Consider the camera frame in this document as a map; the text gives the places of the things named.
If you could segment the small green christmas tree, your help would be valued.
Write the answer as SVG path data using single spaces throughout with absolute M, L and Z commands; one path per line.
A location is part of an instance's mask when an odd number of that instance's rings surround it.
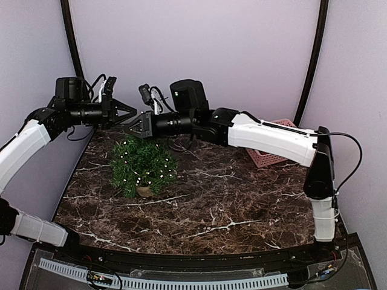
M 131 135 L 115 143 L 109 166 L 111 185 L 128 198 L 159 195 L 177 179 L 177 160 L 164 145 Z

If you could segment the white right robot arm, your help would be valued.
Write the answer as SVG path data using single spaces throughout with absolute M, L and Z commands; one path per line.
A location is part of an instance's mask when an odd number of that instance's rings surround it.
M 335 236 L 334 169 L 329 130 L 299 129 L 265 121 L 246 111 L 210 109 L 204 86 L 186 79 L 170 85 L 175 109 L 162 113 L 161 91 L 147 84 L 138 88 L 143 103 L 152 109 L 128 125 L 128 133 L 138 138 L 159 138 L 189 134 L 220 146 L 254 149 L 281 156 L 306 167 L 303 191 L 312 203 L 314 238 L 308 256 L 323 261 L 332 252 Z

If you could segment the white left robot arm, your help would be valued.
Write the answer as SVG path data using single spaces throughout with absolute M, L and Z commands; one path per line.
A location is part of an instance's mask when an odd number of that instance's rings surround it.
M 116 77 L 105 77 L 97 96 L 82 77 L 61 77 L 46 106 L 33 110 L 21 128 L 1 147 L 1 192 L 38 152 L 76 126 L 110 129 L 136 116 L 137 110 L 113 97 Z M 72 263 L 85 259 L 77 234 L 55 222 L 28 214 L 1 199 L 1 237 L 17 236 L 61 248 Z

